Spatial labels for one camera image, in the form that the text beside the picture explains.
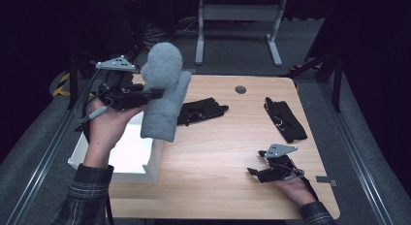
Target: person's right hand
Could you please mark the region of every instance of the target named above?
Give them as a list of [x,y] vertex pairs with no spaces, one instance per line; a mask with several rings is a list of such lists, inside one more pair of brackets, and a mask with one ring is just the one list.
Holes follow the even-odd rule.
[[276,180],[272,184],[284,191],[299,207],[316,202],[304,182],[298,177],[288,180]]

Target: black glove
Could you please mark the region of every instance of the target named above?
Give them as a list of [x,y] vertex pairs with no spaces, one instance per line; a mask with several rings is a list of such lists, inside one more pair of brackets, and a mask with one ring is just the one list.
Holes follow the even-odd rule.
[[271,99],[267,97],[264,107],[287,143],[292,143],[294,140],[305,140],[307,138],[304,128],[302,128],[301,124],[297,121],[286,102],[272,102]]
[[177,125],[185,124],[188,126],[190,123],[222,116],[228,109],[228,106],[220,106],[212,97],[201,101],[184,103],[177,118]]

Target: dark background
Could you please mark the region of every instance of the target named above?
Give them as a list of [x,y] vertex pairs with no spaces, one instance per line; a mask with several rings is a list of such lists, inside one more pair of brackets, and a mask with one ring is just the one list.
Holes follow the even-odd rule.
[[[87,75],[87,59],[142,50],[142,17],[172,32],[176,21],[193,11],[195,16],[198,6],[197,0],[139,0],[131,4],[141,15],[136,18],[126,16],[121,5],[123,0],[0,0],[1,161],[50,103],[49,86],[68,69],[73,53]],[[332,6],[339,5],[290,1],[284,16],[320,18],[329,16]],[[348,23],[326,19],[309,54],[318,57],[339,47],[364,118],[410,194],[410,6],[407,0],[355,0],[333,15],[346,17]]]

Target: person's left hand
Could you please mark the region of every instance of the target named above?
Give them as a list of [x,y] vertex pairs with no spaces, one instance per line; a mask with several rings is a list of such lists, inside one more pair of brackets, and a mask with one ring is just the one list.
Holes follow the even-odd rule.
[[[103,107],[96,99],[90,108],[95,112]],[[136,114],[143,111],[145,106],[118,111],[108,107],[105,112],[90,121],[90,139],[83,165],[95,168],[106,168],[109,164],[111,150],[124,134],[127,123]]]

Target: wooden table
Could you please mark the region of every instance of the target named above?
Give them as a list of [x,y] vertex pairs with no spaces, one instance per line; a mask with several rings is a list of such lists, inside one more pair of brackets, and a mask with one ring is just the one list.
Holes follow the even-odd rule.
[[[135,82],[143,82],[140,76]],[[242,85],[244,94],[235,88]],[[230,109],[224,116],[178,126],[173,143],[165,143],[159,182],[155,185],[111,184],[116,217],[197,219],[298,219],[298,207],[247,168],[266,169],[258,155],[273,143],[286,145],[264,110],[265,98],[286,101],[308,139],[293,142],[289,154],[334,218],[338,205],[326,176],[294,83],[285,78],[193,76],[185,102],[213,97]]]

